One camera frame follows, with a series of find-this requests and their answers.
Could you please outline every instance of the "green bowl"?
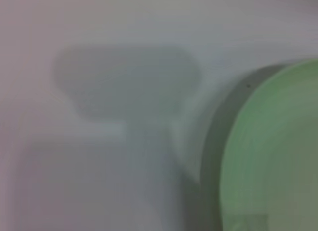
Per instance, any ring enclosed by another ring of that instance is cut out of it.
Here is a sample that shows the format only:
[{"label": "green bowl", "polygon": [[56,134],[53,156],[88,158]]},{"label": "green bowl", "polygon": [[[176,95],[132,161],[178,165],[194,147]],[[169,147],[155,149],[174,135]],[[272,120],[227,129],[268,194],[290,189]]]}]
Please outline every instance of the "green bowl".
[{"label": "green bowl", "polygon": [[318,60],[284,68],[253,93],[220,179],[225,231],[318,230]]}]

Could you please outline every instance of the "green plate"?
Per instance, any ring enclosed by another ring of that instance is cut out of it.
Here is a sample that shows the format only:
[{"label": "green plate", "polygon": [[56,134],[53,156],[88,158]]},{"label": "green plate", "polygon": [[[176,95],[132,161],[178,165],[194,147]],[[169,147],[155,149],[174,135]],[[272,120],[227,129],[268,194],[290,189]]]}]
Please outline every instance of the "green plate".
[{"label": "green plate", "polygon": [[256,218],[267,225],[261,230],[318,230],[318,60],[272,76],[240,111],[220,203],[224,230]]}]

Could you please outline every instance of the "green circular object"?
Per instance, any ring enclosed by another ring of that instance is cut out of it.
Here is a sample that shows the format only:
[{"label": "green circular object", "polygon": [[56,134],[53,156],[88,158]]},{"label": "green circular object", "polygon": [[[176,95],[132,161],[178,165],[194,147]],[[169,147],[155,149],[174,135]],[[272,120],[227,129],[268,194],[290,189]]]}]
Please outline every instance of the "green circular object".
[{"label": "green circular object", "polygon": [[318,221],[310,218],[303,222],[307,224],[297,223],[300,217],[318,214],[315,194],[318,60],[309,60],[286,67],[264,82],[235,120],[221,167],[225,231],[235,226],[234,221],[256,218],[266,220],[263,230],[318,228]]}]

